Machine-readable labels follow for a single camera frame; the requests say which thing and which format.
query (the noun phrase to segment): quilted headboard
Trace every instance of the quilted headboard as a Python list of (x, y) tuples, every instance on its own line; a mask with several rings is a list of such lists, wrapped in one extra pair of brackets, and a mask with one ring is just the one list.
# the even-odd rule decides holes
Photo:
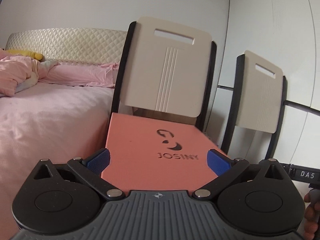
[(53, 28), (12, 33), (5, 49), (30, 50), (45, 59), (120, 62), (127, 32), (94, 28)]

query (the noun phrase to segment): wall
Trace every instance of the wall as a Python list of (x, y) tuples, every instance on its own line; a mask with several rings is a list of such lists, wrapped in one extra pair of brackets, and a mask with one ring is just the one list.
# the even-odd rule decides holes
[[(209, 32), (217, 43), (216, 88), (225, 45), (229, 0), (2, 0), (0, 48), (11, 33), (56, 27), (127, 30), (140, 16), (153, 16)], [(212, 106), (215, 89), (212, 91)]]
[[(236, 58), (251, 50), (282, 68), (288, 80), (287, 100), (297, 103), (285, 107), (274, 157), (320, 168), (319, 4), (320, 0), (230, 0), (226, 48), (207, 128), (219, 146), (229, 115)], [(228, 154), (257, 163), (265, 157), (270, 137), (236, 127)]]

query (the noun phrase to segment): gray rubber pad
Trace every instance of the gray rubber pad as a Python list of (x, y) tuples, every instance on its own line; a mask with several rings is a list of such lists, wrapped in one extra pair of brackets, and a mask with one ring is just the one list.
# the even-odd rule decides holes
[[(59, 236), (40, 236), (21, 230), (13, 240), (265, 240), (226, 224), (212, 204), (186, 191), (132, 191), (105, 204), (88, 225)], [(292, 232), (268, 239), (301, 240)]]

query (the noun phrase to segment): finger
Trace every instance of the finger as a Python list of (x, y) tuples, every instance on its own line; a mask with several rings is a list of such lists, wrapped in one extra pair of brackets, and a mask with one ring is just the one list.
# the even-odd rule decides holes
[(315, 237), (315, 234), (304, 232), (304, 239), (305, 240), (312, 240)]
[(315, 210), (309, 205), (304, 212), (306, 220), (313, 221), (315, 219)]
[(310, 195), (309, 193), (307, 193), (305, 196), (304, 196), (304, 201), (309, 203), (310, 202)]
[(304, 223), (304, 231), (307, 233), (314, 234), (318, 229), (318, 224), (313, 221), (306, 221)]
[(315, 204), (315, 210), (320, 211), (320, 202)]

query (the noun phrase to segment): logo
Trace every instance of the logo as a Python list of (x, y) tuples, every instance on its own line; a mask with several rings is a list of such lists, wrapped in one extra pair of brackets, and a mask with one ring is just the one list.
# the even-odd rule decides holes
[(198, 155), (187, 155), (187, 154), (171, 154), (171, 153), (158, 153), (160, 158), (165, 158), (165, 159), (177, 159), (177, 160), (198, 160)]
[(311, 173), (309, 171), (301, 171), (300, 177), (313, 179), (315, 177), (315, 174), (314, 174), (314, 172)]
[[(167, 130), (157, 130), (157, 134), (159, 134), (160, 136), (166, 138), (166, 140), (162, 141), (162, 143), (166, 143), (169, 145), (172, 145), (173, 143), (171, 143), (170, 141), (172, 140), (172, 138), (174, 137), (174, 134), (170, 131)], [(175, 146), (174, 147), (167, 147), (167, 149), (173, 150), (173, 151), (180, 151), (182, 150), (182, 146), (177, 143), (174, 142)]]
[(160, 192), (158, 192), (158, 193), (154, 194), (153, 196), (156, 197), (157, 199), (159, 199), (159, 198), (163, 197), (164, 195), (161, 194)]

